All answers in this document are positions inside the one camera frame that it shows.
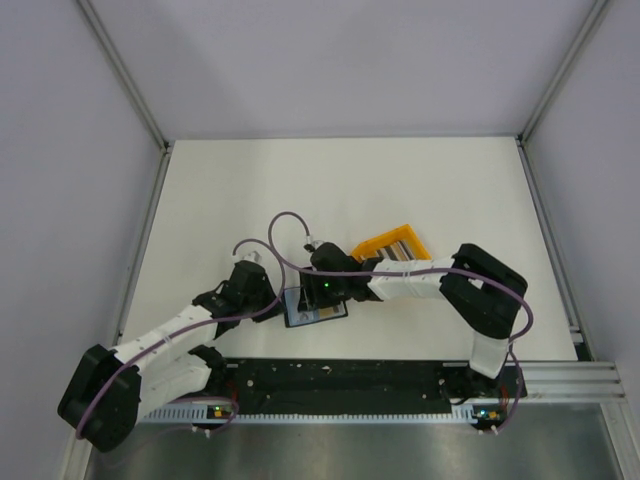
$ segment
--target metal floor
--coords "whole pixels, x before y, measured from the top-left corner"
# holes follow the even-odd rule
[[[621,474],[599,406],[522,405],[497,438],[464,425],[235,426],[178,431],[115,470],[94,455],[86,480],[615,480]],[[116,462],[166,426],[139,427]]]

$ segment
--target white table surface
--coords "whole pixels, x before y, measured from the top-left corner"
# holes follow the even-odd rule
[[[316,239],[347,252],[405,223],[434,258],[478,244],[529,282],[535,325],[516,344],[519,358],[576,359],[512,138],[176,142],[123,341],[228,278],[236,242],[266,240],[281,210],[300,213]],[[295,220],[282,220],[276,242],[308,265]],[[277,290],[278,267],[261,254]],[[287,285],[297,284],[288,271]],[[521,312],[516,329],[524,322]],[[225,356],[453,360],[469,358],[471,342],[472,330],[446,301],[396,299],[352,301],[347,318],[292,329],[282,316],[245,320],[215,345]]]

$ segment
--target white wall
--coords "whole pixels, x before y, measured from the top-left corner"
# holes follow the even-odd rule
[[[0,476],[54,478],[57,404],[107,340],[157,148],[70,0],[0,3]]]
[[[640,418],[640,0],[619,0],[535,134],[531,158],[596,352]]]
[[[594,0],[94,0],[171,139],[519,133]]]

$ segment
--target gray metal frame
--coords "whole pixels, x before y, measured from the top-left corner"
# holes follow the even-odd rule
[[[100,45],[107,63],[112,68],[132,108],[136,111],[149,134],[161,149],[158,171],[144,221],[140,227],[139,242],[130,265],[130,275],[123,290],[118,307],[117,339],[124,326],[131,305],[135,284],[138,280],[142,259],[146,250],[155,212],[160,200],[160,193],[167,173],[171,148],[162,134],[157,122],[128,69],[122,61],[117,49],[109,37],[104,24],[94,8],[91,0],[74,0],[89,29]],[[560,289],[560,294],[569,319],[574,342],[580,343],[589,333],[585,325],[580,323],[579,307],[571,291],[571,283],[564,267],[563,256],[554,235],[549,209],[540,193],[539,180],[535,165],[527,155],[526,142],[531,138],[537,126],[558,95],[566,79],[571,74],[580,54],[592,38],[597,27],[605,17],[610,0],[595,0],[583,22],[578,35],[574,39],[567,54],[559,65],[556,74],[550,81],[543,96],[532,112],[517,141],[523,169],[525,171],[531,196],[536,208],[538,220],[545,240],[549,258]],[[598,403],[602,407],[611,443],[615,450],[621,471],[625,479],[640,478],[640,452],[636,436],[636,426],[626,402],[626,397],[614,363],[610,362],[523,362],[523,371],[529,397],[526,403],[563,403],[583,404]],[[90,445],[70,439],[64,468],[60,478],[82,478],[87,467]]]

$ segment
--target orange object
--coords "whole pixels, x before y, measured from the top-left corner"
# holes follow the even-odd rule
[[[373,257],[393,260],[431,260],[431,255],[409,224],[362,242],[353,249],[351,256],[359,262]]]

